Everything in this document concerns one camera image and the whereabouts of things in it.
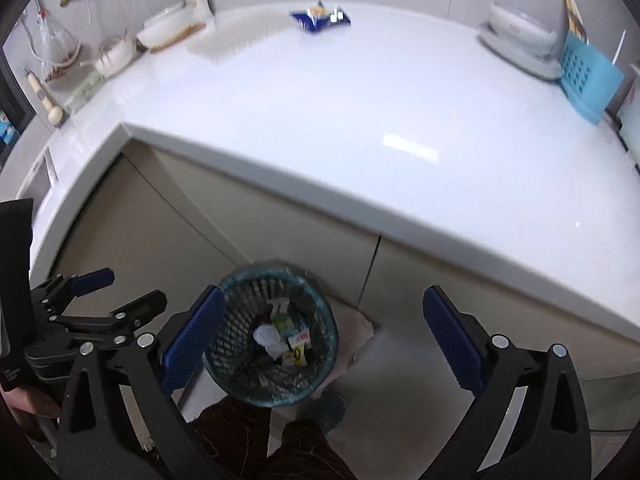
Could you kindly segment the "person's left hand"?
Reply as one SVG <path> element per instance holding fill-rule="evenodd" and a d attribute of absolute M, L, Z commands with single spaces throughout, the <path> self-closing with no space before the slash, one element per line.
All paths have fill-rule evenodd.
<path fill-rule="evenodd" d="M 22 429 L 32 428 L 36 417 L 57 419 L 61 414 L 58 404 L 38 390 L 15 388 L 1 394 Z"/>

